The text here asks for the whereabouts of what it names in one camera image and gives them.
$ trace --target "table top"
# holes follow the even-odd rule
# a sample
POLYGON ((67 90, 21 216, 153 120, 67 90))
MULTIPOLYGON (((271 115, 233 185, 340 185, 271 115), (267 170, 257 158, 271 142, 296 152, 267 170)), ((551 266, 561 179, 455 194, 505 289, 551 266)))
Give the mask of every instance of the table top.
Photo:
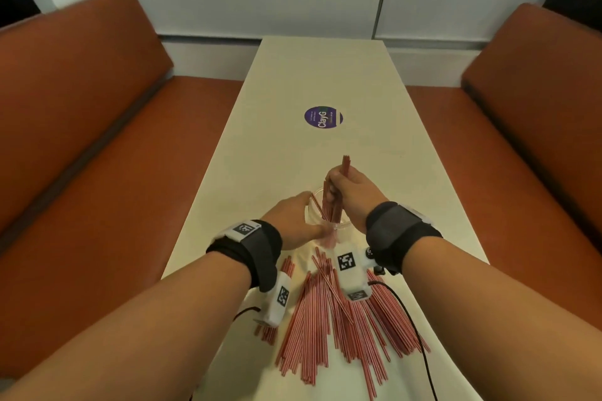
MULTIPOLYGON (((486 261, 384 44, 378 40, 266 37, 164 275, 201 256, 219 230, 260 217, 282 198, 318 189, 343 154, 350 155, 351 164, 390 200, 429 216, 449 241, 486 261), (327 113, 326 123, 320 112, 327 113), (332 128, 314 126, 334 121, 332 128)), ((306 269, 313 268, 308 262, 312 248, 307 245, 294 253, 298 263, 294 291, 306 269)), ((429 365, 440 396, 480 399, 443 350, 403 278, 387 275, 385 280, 404 300, 432 349, 429 365)), ((251 291, 245 306, 259 302, 258 292, 251 291)), ((298 375, 282 377, 274 360, 290 312, 274 347, 253 336, 251 314, 232 325, 200 386, 201 398, 368 399, 361 365, 344 362, 331 336, 330 366, 319 367, 316 387, 305 386, 298 375)), ((431 399, 420 354, 392 360, 389 364, 385 361, 389 381, 377 386, 379 398, 431 399)))

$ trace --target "cable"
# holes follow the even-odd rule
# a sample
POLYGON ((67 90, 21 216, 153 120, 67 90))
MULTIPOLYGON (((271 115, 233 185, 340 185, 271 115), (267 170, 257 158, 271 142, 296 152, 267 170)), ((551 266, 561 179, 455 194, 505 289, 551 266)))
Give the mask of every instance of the cable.
POLYGON ((425 347, 422 345, 422 338, 420 337, 420 333, 418 333, 418 329, 416 328, 416 325, 414 324, 414 321, 412 320, 412 316, 406 309, 406 306, 403 304, 402 299, 399 298, 399 295, 397 293, 395 293, 395 290, 393 290, 390 286, 388 286, 387 284, 385 284, 382 281, 370 281, 368 283, 368 285, 374 285, 374 284, 384 285, 393 294, 393 296, 397 299, 397 301, 399 301, 399 304, 403 307, 403 311, 406 313, 406 315, 410 319, 412 328, 414 329, 414 332, 416 333, 416 337, 418 338, 418 344, 420 344, 420 351, 422 352, 422 357, 425 359, 426 375, 429 377, 430 389, 433 392, 433 398, 435 398, 435 401, 439 401, 437 398, 437 393, 435 392, 435 386, 433 385, 433 379, 430 377, 429 362, 426 359, 425 347))
POLYGON ((259 309, 257 306, 251 306, 250 308, 246 308, 243 309, 242 311, 240 311, 238 314, 236 314, 234 316, 234 319, 232 321, 235 321, 237 318, 239 318, 239 316, 243 315, 244 313, 247 313, 249 311, 257 311, 257 312, 261 312, 261 309, 259 309))

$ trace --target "transparent container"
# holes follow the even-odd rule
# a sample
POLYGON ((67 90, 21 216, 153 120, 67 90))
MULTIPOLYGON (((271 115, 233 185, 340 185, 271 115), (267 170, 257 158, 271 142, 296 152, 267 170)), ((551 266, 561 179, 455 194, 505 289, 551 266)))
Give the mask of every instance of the transparent container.
MULTIPOLYGON (((324 188, 321 187, 314 192, 318 203, 322 205, 322 197, 324 194, 324 188)), ((308 206, 308 223, 312 224, 325 224, 333 229, 327 237, 320 240, 314 240, 314 243, 322 249, 334 249, 337 244, 347 243, 351 241, 353 235, 353 225, 345 214, 345 211, 341 214, 341 223, 332 223, 325 221, 320 214, 320 210, 316 207, 313 200, 309 200, 308 206)))

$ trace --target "hand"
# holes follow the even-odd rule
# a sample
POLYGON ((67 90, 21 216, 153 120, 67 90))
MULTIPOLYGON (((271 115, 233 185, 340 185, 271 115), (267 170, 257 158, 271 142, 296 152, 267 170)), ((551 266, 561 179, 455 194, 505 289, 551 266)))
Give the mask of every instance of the hand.
POLYGON ((349 216, 351 223, 365 234, 366 217, 375 207, 389 200, 366 175, 357 169, 350 166, 347 177, 340 173, 340 169, 341 166, 337 166, 326 175, 326 179, 330 178, 334 185, 325 192, 326 199, 332 203, 338 190, 342 194, 342 208, 349 216))
POLYGON ((280 232, 283 251, 297 249, 311 240, 327 236, 331 231, 326 225, 310 225, 305 222, 305 207, 310 198, 311 192, 301 192, 286 200, 280 200, 261 218, 280 232))

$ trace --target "purple circle sticker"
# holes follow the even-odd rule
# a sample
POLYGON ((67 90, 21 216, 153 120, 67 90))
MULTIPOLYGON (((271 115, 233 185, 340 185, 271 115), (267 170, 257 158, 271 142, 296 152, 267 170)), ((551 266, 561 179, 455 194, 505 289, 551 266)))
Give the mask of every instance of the purple circle sticker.
POLYGON ((329 106, 315 106, 305 111, 305 121, 317 128, 333 128, 342 124, 342 114, 329 106))

